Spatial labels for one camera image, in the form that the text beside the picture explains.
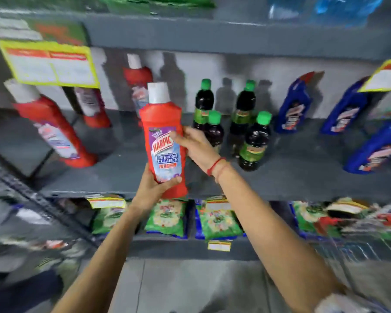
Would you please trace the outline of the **dark bottle green cap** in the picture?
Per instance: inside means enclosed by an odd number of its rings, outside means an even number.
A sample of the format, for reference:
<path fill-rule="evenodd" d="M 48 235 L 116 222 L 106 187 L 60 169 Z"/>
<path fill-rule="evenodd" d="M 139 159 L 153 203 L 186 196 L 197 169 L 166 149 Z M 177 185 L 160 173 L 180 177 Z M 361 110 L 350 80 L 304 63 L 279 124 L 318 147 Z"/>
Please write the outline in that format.
<path fill-rule="evenodd" d="M 235 110 L 231 116 L 230 134 L 244 135 L 250 125 L 252 111 L 255 108 L 255 81 L 247 80 L 244 89 L 236 100 Z"/>
<path fill-rule="evenodd" d="M 195 111 L 193 128 L 203 131 L 209 119 L 209 112 L 214 106 L 214 93 L 211 90 L 211 80 L 205 78 L 201 81 L 200 90 L 195 98 Z"/>
<path fill-rule="evenodd" d="M 221 117 L 222 115 L 219 111 L 211 110 L 204 129 L 207 140 L 217 153 L 220 152 L 224 141 L 224 128 L 221 125 Z"/>
<path fill-rule="evenodd" d="M 239 151 L 239 166 L 244 171 L 258 169 L 271 139 L 271 119 L 270 112 L 260 111 L 255 123 L 247 129 Z"/>

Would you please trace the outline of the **red cleaner bottle white cap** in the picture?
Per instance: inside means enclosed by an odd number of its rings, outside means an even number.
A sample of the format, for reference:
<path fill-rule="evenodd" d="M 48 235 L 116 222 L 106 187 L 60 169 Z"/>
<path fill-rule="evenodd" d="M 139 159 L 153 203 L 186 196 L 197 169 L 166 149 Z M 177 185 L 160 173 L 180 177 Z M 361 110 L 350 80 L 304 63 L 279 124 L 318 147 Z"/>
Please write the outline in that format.
<path fill-rule="evenodd" d="M 74 87 L 74 93 L 88 127 L 95 129 L 111 127 L 99 89 Z"/>
<path fill-rule="evenodd" d="M 15 100 L 14 108 L 30 120 L 39 135 L 72 168 L 94 166 L 98 158 L 88 152 L 58 105 L 33 85 L 19 83 L 15 78 L 4 82 Z"/>
<path fill-rule="evenodd" d="M 138 125 L 142 128 L 140 110 L 149 104 L 147 84 L 153 82 L 149 67 L 143 66 L 138 54 L 127 53 L 128 67 L 123 68 L 124 78 L 131 89 L 131 100 L 135 107 Z"/>

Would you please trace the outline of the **clear blue liquid bottles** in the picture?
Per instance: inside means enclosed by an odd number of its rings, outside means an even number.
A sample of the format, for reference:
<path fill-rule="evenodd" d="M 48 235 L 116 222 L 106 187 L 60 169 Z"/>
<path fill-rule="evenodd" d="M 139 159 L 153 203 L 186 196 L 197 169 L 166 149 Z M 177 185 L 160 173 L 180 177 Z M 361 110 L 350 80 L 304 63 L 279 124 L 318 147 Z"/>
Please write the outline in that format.
<path fill-rule="evenodd" d="M 266 0 L 270 20 L 361 27 L 383 0 Z"/>

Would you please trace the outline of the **person's right hand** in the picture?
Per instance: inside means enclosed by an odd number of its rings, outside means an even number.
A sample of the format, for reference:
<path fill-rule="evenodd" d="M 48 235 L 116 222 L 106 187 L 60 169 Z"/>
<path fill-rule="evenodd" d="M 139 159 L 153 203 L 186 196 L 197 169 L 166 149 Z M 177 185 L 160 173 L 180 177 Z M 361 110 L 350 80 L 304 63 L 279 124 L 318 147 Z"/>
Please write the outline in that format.
<path fill-rule="evenodd" d="M 203 131 L 184 126 L 184 131 L 192 131 L 192 149 L 188 156 L 209 176 L 213 176 L 215 166 L 223 159 L 211 146 Z"/>

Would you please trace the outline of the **yellow-bordered white offer sign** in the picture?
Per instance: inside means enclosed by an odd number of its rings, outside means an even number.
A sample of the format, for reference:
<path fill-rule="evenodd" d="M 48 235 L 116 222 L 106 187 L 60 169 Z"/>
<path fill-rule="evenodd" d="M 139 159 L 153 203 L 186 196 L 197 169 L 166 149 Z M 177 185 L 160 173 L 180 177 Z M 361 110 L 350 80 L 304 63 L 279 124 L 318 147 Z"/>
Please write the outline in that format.
<path fill-rule="evenodd" d="M 391 91 L 391 59 L 383 64 L 368 78 L 358 92 L 390 92 Z"/>
<path fill-rule="evenodd" d="M 0 51 L 20 83 L 100 88 L 89 47 L 0 40 Z"/>

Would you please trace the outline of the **grey metal shelf rack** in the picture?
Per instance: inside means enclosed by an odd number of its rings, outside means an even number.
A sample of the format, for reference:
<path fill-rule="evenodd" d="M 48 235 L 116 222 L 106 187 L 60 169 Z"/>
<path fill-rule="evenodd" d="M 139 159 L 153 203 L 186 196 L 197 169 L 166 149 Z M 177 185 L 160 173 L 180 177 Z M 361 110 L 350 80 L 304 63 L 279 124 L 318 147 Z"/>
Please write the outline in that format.
<path fill-rule="evenodd" d="M 63 198 L 84 199 L 93 194 L 117 194 L 132 199 L 148 160 L 143 129 L 123 77 L 127 53 L 137 53 L 156 82 L 166 82 L 172 101 L 182 108 L 183 125 L 191 125 L 196 92 L 210 78 L 214 108 L 222 113 L 226 129 L 220 154 L 231 160 L 252 188 L 268 201 L 332 201 L 340 197 L 391 203 L 391 161 L 376 172 L 359 175 L 343 170 L 348 157 L 380 128 L 377 106 L 388 106 L 391 94 L 376 93 L 369 110 L 346 132 L 319 133 L 320 127 L 350 84 L 369 75 L 382 60 L 391 58 L 391 0 L 369 18 L 368 27 L 342 27 L 284 22 L 268 18 L 266 0 L 216 0 L 215 9 L 160 10 L 149 15 L 111 12 L 99 0 L 0 0 L 0 17 L 81 22 L 88 47 L 101 49 L 103 77 L 100 91 L 110 128 L 88 127 L 79 107 L 72 108 L 74 90 L 38 85 L 40 92 L 59 103 L 86 150 L 97 156 L 91 167 L 72 168 L 37 129 L 14 108 L 4 87 L 13 78 L 0 51 L 0 199 L 5 210 L 18 200 L 18 210 L 33 212 L 39 224 L 30 224 L 17 212 L 3 212 L 0 242 L 31 250 L 47 241 L 72 245 L 79 241 L 96 248 L 95 211 L 71 211 Z M 273 115 L 297 77 L 324 71 L 308 90 L 316 107 L 308 111 L 298 132 L 272 132 L 271 145 L 256 171 L 242 170 L 232 157 L 230 115 L 236 96 L 247 80 L 255 81 L 254 110 Z"/>

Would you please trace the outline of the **red cleaner bottle purple label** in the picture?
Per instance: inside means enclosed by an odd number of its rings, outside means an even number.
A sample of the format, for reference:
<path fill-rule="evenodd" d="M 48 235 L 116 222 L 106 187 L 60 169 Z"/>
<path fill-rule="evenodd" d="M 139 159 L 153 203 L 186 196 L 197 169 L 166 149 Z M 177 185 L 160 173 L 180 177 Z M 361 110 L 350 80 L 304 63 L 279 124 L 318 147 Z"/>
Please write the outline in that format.
<path fill-rule="evenodd" d="M 149 169 L 158 184 L 181 177 L 180 184 L 162 195 L 163 199 L 180 199 L 188 194 L 184 177 L 186 149 L 173 141 L 170 133 L 183 135 L 182 109 L 170 99 L 167 83 L 148 83 L 147 90 L 149 102 L 140 110 L 140 116 Z"/>

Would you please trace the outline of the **green packets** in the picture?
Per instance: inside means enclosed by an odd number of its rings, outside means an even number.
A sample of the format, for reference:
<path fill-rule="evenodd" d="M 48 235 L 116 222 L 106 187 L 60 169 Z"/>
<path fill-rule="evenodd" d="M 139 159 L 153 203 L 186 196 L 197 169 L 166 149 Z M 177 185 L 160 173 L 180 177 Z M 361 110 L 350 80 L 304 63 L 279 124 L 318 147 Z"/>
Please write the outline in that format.
<path fill-rule="evenodd" d="M 149 15 L 160 10 L 214 9 L 214 0 L 99 0 L 115 12 L 131 11 Z"/>

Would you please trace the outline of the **person's right forearm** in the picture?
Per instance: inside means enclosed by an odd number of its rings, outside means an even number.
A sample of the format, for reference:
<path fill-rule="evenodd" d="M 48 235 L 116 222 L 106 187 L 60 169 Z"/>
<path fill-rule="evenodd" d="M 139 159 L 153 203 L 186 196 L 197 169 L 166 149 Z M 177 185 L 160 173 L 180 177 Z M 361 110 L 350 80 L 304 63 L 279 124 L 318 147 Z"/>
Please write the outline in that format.
<path fill-rule="evenodd" d="M 346 288 L 324 260 L 222 159 L 213 177 L 253 249 L 293 313 L 315 313 L 343 301 Z"/>

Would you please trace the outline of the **person's dark blue trouser leg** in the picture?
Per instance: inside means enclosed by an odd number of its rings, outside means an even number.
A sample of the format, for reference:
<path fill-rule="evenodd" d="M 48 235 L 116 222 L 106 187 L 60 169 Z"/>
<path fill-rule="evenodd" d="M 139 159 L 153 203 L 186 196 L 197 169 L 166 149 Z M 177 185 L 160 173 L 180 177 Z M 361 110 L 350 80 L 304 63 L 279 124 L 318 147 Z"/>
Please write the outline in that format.
<path fill-rule="evenodd" d="M 43 271 L 25 280 L 0 285 L 0 313 L 25 313 L 60 295 L 63 286 L 63 279 L 55 270 Z"/>

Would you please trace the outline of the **person's left forearm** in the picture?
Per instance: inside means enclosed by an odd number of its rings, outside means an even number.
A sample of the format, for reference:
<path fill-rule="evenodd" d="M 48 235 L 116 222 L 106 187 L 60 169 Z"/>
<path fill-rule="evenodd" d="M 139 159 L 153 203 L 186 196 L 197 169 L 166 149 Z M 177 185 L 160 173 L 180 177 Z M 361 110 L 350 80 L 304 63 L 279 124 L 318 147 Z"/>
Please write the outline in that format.
<path fill-rule="evenodd" d="M 108 313 L 136 228 L 158 201 L 132 200 L 51 313 Z"/>

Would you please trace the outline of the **green and orange sign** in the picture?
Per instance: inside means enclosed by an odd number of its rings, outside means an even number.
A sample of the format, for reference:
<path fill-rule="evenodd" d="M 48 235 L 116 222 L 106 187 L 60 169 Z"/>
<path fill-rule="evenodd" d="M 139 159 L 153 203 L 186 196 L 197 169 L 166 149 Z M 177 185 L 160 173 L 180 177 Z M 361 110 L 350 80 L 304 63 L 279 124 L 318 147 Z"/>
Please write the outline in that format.
<path fill-rule="evenodd" d="M 0 17 L 0 40 L 48 41 L 74 46 L 86 46 L 89 43 L 81 22 L 4 17 Z"/>

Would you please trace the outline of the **yellow shelf price tag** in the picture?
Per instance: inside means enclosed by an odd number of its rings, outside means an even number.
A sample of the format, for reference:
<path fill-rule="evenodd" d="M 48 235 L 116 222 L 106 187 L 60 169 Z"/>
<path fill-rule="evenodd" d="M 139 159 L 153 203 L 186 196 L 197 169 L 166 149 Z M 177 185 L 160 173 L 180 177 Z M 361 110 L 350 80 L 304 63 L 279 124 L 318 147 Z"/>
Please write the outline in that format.
<path fill-rule="evenodd" d="M 210 251 L 230 252 L 231 240 L 210 240 L 207 249 Z"/>
<path fill-rule="evenodd" d="M 225 195 L 211 196 L 205 201 L 206 211 L 232 211 L 232 207 Z"/>
<path fill-rule="evenodd" d="M 127 207 L 126 200 L 117 194 L 93 194 L 86 196 L 85 199 L 89 202 L 92 209 L 125 209 Z"/>

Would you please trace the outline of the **person's left hand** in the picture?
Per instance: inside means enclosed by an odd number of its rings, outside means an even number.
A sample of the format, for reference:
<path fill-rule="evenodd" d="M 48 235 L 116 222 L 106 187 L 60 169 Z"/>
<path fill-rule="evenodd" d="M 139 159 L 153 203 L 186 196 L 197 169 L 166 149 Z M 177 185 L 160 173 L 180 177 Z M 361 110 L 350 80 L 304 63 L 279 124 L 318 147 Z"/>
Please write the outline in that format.
<path fill-rule="evenodd" d="M 164 194 L 164 192 L 156 191 L 156 185 L 158 183 L 154 179 L 150 165 L 146 163 L 138 190 L 129 206 L 130 209 L 139 211 L 141 214 L 149 212 Z"/>

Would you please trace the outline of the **green printed packet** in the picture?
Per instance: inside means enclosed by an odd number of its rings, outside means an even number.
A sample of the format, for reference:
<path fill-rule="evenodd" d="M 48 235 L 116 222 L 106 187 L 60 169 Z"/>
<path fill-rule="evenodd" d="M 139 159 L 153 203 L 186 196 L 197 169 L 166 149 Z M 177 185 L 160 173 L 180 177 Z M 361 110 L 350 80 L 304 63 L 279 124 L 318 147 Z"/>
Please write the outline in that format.
<path fill-rule="evenodd" d="M 91 227 L 92 234 L 103 235 L 110 232 L 111 229 L 120 220 L 120 217 L 123 215 L 123 213 L 128 209 L 128 207 L 129 202 L 127 202 L 126 205 L 122 207 L 98 209 Z"/>
<path fill-rule="evenodd" d="M 321 226 L 319 220 L 328 217 L 328 201 L 291 201 L 290 208 L 297 230 L 306 240 L 322 241 L 329 237 L 340 239 L 341 234 L 336 226 Z"/>
<path fill-rule="evenodd" d="M 233 211 L 208 210 L 205 200 L 195 200 L 195 227 L 198 240 L 234 240 L 244 235 Z"/>
<path fill-rule="evenodd" d="M 186 239 L 186 205 L 183 200 L 160 200 L 151 210 L 144 230 Z"/>

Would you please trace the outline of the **blue cleaner bottle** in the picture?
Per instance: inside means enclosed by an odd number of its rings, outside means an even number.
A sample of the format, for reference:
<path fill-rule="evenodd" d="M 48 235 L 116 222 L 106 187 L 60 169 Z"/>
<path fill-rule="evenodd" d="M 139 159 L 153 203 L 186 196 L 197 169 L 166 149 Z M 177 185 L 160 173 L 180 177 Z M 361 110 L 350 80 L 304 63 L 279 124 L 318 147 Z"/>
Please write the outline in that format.
<path fill-rule="evenodd" d="M 353 174 L 370 174 L 391 159 L 391 121 L 370 137 L 344 164 Z"/>
<path fill-rule="evenodd" d="M 276 115 L 274 130 L 281 134 L 297 132 L 313 102 L 308 90 L 323 78 L 324 71 L 312 71 L 290 84 L 287 95 Z"/>
<path fill-rule="evenodd" d="M 370 103 L 369 93 L 359 92 L 361 86 L 370 78 L 366 76 L 351 85 L 334 106 L 320 129 L 321 134 L 339 135 L 348 129 Z"/>

